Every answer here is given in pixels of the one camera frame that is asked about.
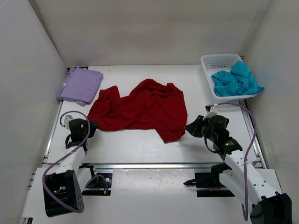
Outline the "purple t-shirt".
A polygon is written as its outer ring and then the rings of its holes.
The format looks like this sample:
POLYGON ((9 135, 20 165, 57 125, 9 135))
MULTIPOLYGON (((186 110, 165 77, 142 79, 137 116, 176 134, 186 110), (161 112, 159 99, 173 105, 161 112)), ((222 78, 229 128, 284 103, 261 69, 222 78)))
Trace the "purple t-shirt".
POLYGON ((98 71, 73 67, 66 83, 58 93, 58 100, 73 101, 80 106, 89 105, 100 88, 104 75, 98 71))

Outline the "red t-shirt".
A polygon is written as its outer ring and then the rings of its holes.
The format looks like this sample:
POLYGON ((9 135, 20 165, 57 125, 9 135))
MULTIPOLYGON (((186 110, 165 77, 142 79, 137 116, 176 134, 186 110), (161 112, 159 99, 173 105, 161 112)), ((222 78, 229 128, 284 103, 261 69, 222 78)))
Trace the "red t-shirt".
POLYGON ((87 117, 107 132, 154 129, 167 143, 185 134, 187 116, 184 93, 179 88, 145 79, 124 97, 117 86, 100 90, 87 117))

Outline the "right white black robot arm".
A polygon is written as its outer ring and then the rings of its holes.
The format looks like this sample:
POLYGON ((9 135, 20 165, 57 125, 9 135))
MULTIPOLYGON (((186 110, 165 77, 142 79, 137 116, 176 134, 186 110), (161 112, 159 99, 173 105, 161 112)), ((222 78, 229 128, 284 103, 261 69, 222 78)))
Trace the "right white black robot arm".
POLYGON ((292 223, 290 197, 286 193, 280 194, 246 159, 241 145, 230 136, 228 123, 229 120, 220 115, 210 118, 199 115, 185 127, 193 137, 210 140, 214 153, 223 160, 212 168, 211 184, 229 189, 242 203, 253 224, 292 223))

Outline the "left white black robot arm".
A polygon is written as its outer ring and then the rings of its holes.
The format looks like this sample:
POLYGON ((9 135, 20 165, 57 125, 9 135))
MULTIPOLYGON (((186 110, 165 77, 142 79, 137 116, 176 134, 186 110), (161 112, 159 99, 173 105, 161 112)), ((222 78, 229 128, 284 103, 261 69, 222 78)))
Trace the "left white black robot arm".
POLYGON ((87 122, 83 119, 73 119, 67 115, 63 127, 70 131, 65 139, 66 153, 83 145, 69 155, 54 169, 54 173, 46 174, 43 182, 48 191, 43 189, 45 212, 48 217, 59 216, 75 211, 82 212, 84 208, 82 192, 85 186, 92 187, 98 181, 95 167, 82 163, 88 151, 85 137, 92 138, 98 128, 97 122, 87 122))

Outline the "teal t-shirt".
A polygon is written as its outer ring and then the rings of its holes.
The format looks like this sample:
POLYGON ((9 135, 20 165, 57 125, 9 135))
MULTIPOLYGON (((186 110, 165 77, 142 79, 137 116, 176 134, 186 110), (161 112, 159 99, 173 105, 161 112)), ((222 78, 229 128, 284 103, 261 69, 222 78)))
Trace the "teal t-shirt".
POLYGON ((242 61, 232 65, 231 71, 218 71, 211 76, 214 93, 218 97, 234 97, 258 94, 264 87, 257 84, 252 71, 242 61))

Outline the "white plastic basket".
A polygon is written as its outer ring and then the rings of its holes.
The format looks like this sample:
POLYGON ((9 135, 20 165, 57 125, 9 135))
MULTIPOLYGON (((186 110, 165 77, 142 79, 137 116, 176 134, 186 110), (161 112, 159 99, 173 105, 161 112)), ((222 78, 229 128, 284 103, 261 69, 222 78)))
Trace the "white plastic basket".
POLYGON ((235 102, 243 101, 248 98, 255 97, 257 94, 251 95, 241 95, 241 96, 229 96, 229 97, 219 97, 214 92, 214 82, 212 80, 212 75, 219 71, 231 71, 231 67, 238 61, 242 61, 241 57, 238 54, 209 54, 203 55, 201 58, 201 64, 206 75, 206 79, 209 84, 212 102, 213 103, 226 103, 226 102, 235 102))

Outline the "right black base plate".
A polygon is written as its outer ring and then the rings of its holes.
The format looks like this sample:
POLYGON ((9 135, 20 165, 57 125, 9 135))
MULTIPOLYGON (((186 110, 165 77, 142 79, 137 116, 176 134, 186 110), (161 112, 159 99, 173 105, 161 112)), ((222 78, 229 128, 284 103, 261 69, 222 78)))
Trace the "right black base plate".
POLYGON ((211 173, 195 173, 197 197, 234 197, 211 173))

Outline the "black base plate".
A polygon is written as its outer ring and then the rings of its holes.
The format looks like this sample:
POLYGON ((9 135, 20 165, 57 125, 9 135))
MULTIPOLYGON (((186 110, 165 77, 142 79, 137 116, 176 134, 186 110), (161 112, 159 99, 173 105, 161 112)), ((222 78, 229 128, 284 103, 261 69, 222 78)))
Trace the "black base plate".
POLYGON ((197 197, 234 197, 211 173, 195 173, 197 197))
POLYGON ((83 191, 84 196, 110 196, 113 181, 113 171, 111 169, 97 169, 97 174, 102 177, 96 177, 83 191))

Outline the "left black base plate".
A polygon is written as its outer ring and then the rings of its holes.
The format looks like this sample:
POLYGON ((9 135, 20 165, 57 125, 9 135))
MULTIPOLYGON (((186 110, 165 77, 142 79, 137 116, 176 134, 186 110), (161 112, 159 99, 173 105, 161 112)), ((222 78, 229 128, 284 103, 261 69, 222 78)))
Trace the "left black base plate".
POLYGON ((96 177, 83 191, 84 196, 110 196, 113 181, 113 171, 111 169, 97 169, 97 174, 102 177, 96 177))

